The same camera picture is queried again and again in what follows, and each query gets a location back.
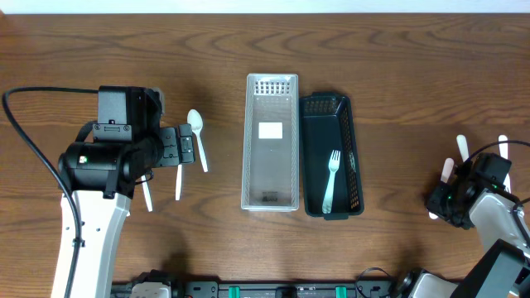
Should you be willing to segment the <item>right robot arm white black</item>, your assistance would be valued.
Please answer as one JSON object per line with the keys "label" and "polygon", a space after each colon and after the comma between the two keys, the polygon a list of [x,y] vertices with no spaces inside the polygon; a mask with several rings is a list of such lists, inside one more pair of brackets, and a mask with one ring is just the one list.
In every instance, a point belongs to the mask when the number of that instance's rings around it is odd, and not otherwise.
{"label": "right robot arm white black", "polygon": [[426,209],[456,228],[475,228],[484,255],[459,282],[427,270],[409,272],[391,297],[518,297],[529,296],[529,228],[523,202],[506,191],[512,162],[495,153],[480,153],[455,170],[426,198]]}

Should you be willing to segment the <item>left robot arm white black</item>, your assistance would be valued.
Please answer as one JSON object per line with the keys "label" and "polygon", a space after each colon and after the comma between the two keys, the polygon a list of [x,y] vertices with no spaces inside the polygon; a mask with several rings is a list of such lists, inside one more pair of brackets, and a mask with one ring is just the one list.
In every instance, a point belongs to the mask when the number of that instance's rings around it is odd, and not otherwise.
{"label": "left robot arm white black", "polygon": [[75,220],[61,199],[62,233],[52,287],[54,297],[110,295],[116,251],[137,180],[154,168],[195,162],[190,125],[162,127],[158,88],[102,86],[98,118],[60,155],[59,174],[72,191],[80,219],[81,247],[68,280]]}

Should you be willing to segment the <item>white plastic utensil under arm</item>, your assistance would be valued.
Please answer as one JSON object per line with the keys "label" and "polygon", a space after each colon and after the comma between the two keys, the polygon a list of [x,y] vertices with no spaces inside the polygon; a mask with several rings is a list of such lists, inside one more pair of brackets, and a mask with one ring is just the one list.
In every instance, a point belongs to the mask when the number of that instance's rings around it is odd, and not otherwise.
{"label": "white plastic utensil under arm", "polygon": [[151,191],[150,191],[149,184],[148,184],[148,178],[145,175],[142,176],[142,190],[143,190],[144,199],[145,199],[146,206],[147,206],[147,211],[152,212],[153,211],[152,196],[151,196]]}

